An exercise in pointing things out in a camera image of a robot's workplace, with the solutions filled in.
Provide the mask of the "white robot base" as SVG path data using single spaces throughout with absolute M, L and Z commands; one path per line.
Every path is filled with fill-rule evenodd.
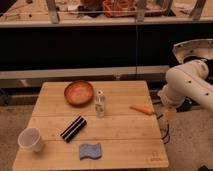
M 213 39 L 193 39 L 173 45 L 174 56 L 180 64 L 191 56 L 213 60 Z

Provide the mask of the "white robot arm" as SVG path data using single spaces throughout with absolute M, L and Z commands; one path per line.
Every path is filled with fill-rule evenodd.
M 170 68 L 166 84 L 158 92 L 166 120 L 171 121 L 186 97 L 213 114 L 213 85 L 206 81 L 209 67 L 202 60 L 192 60 Z

